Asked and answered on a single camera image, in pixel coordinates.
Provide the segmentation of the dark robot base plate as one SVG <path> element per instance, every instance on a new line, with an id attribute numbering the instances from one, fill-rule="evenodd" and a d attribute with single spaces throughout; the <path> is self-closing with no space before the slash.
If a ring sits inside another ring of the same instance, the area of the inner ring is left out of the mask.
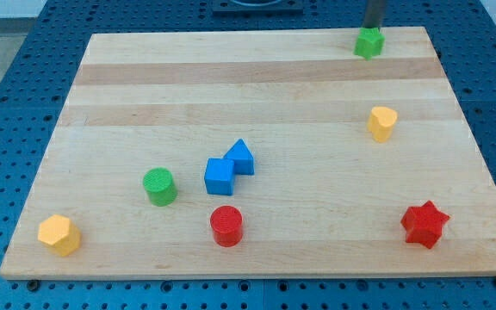
<path id="1" fill-rule="evenodd" d="M 303 0 L 211 0 L 214 14 L 228 13 L 300 13 Z"/>

